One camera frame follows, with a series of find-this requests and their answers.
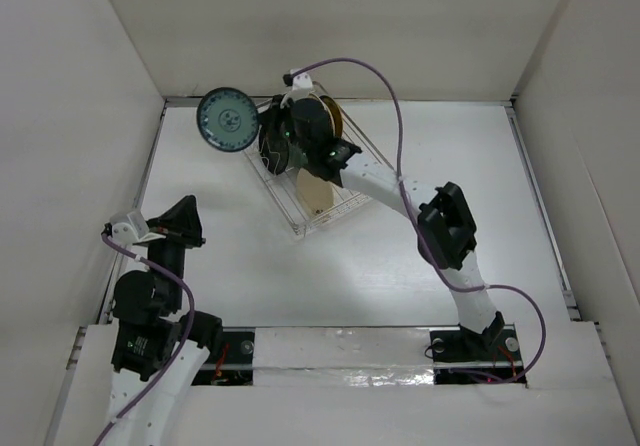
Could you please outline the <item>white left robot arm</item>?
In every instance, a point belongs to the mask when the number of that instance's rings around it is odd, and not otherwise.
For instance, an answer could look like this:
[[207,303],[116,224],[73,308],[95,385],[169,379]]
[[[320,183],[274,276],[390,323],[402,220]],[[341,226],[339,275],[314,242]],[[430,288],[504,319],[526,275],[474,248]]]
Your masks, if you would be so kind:
[[116,214],[101,239],[141,267],[113,290],[111,392],[95,442],[161,445],[196,374],[223,348],[221,319],[196,309],[184,281],[187,250],[205,243],[197,200],[187,195],[152,219],[137,209]]

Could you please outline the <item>beige plate with writing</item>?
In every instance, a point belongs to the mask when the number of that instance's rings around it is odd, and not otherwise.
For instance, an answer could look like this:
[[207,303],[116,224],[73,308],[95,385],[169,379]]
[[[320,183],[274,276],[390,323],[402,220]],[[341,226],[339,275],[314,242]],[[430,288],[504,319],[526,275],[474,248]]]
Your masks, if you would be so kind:
[[298,171],[296,197],[304,210],[312,217],[328,211],[334,205],[331,184],[313,176],[306,169]]

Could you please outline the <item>yellow patterned plate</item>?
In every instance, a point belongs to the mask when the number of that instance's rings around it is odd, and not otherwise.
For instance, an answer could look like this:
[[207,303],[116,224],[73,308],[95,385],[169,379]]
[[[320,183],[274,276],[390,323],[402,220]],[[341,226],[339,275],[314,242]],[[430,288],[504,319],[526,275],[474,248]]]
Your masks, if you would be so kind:
[[321,95],[320,100],[329,111],[334,135],[341,138],[343,134],[343,117],[339,105],[328,95]]

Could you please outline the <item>blue and white plate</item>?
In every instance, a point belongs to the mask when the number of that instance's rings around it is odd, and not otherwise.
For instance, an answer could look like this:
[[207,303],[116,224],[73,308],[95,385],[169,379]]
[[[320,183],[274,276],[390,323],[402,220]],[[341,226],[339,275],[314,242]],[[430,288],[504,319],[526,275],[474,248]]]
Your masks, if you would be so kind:
[[260,128],[254,101],[231,87],[216,88],[201,99],[196,110],[196,124],[210,147],[227,153],[248,148]]

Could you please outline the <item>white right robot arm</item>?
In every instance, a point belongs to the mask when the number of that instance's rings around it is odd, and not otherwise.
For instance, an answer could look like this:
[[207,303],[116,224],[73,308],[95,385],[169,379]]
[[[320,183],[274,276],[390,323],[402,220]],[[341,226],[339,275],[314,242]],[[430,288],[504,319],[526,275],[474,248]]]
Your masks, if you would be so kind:
[[497,349],[504,318],[479,271],[477,226],[457,184],[436,187],[403,178],[399,168],[337,136],[331,113],[317,97],[293,101],[277,95],[258,118],[260,154],[271,172],[295,165],[317,181],[362,193],[405,216],[420,255],[451,291],[465,353],[484,359]]

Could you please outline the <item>glossy black plate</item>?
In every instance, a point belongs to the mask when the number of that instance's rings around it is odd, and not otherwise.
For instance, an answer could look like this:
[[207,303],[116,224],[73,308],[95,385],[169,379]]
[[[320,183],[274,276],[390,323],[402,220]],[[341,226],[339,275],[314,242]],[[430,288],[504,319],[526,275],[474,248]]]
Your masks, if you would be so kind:
[[258,135],[258,152],[266,170],[278,176],[289,164],[289,143],[277,131],[262,127]]

